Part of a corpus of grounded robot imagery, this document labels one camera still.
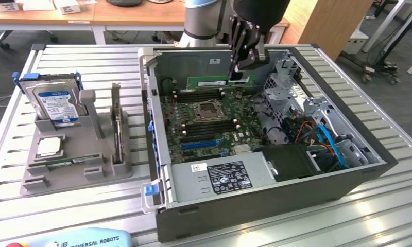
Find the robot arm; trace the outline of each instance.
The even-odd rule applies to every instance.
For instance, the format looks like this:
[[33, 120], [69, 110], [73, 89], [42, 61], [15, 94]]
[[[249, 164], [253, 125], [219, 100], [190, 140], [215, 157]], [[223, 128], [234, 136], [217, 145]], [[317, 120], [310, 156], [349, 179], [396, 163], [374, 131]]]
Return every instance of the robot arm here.
[[227, 75], [230, 80], [238, 80], [245, 69], [269, 62], [265, 37], [283, 16], [289, 0], [186, 0], [185, 31], [178, 47], [214, 46], [218, 20], [227, 3], [235, 13], [230, 16]]
[[289, 0], [233, 0], [235, 15], [230, 17], [229, 79], [241, 79], [245, 69], [254, 69], [269, 63], [263, 48], [266, 34], [279, 22]]

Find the power supply label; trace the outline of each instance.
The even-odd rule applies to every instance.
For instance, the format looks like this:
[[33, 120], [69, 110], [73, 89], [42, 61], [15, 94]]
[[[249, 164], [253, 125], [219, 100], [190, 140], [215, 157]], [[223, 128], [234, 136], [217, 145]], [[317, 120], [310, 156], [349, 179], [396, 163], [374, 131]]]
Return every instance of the power supply label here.
[[207, 166], [214, 194], [251, 188], [242, 161]]

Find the white box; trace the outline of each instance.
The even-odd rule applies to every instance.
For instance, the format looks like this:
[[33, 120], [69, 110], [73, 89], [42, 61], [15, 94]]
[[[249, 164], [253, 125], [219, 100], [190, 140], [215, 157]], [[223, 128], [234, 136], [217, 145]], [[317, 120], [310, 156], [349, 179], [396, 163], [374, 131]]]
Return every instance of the white box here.
[[359, 30], [355, 30], [349, 37], [347, 43], [342, 48], [342, 51], [350, 55], [355, 55], [361, 47], [363, 46], [367, 38], [369, 37], [362, 32], [359, 32]]
[[18, 9], [18, 5], [15, 4], [15, 2], [0, 4], [0, 12], [17, 11], [17, 10], [19, 9]]
[[22, 10], [54, 10], [53, 0], [22, 0]]
[[54, 6], [61, 14], [81, 12], [79, 4], [75, 0], [53, 0]]

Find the aluminum table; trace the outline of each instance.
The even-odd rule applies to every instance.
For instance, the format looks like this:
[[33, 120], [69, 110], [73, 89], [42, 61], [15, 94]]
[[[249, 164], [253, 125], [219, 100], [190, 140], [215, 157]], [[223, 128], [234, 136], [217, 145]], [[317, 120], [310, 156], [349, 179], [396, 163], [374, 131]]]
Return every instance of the aluminum table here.
[[[110, 84], [121, 84], [133, 177], [90, 188], [21, 197], [34, 112], [25, 96], [14, 90], [0, 124], [0, 246], [81, 227], [126, 230], [134, 246], [412, 246], [412, 139], [323, 52], [309, 45], [295, 48], [398, 160], [380, 178], [359, 185], [338, 201], [158, 243], [154, 215], [143, 214], [139, 208], [139, 184], [149, 181], [149, 167], [138, 46], [47, 45], [42, 51], [30, 51], [23, 73], [77, 70], [83, 87], [95, 90], [98, 112], [107, 111]], [[306, 75], [302, 82], [310, 93], [319, 94]]]

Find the open computer tower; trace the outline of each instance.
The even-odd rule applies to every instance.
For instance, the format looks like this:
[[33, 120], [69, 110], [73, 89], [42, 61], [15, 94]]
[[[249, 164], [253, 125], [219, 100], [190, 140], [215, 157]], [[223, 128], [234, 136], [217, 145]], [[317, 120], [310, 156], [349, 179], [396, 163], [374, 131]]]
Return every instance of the open computer tower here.
[[159, 242], [338, 200], [397, 163], [298, 51], [267, 53], [237, 81], [225, 49], [146, 57], [142, 208]]

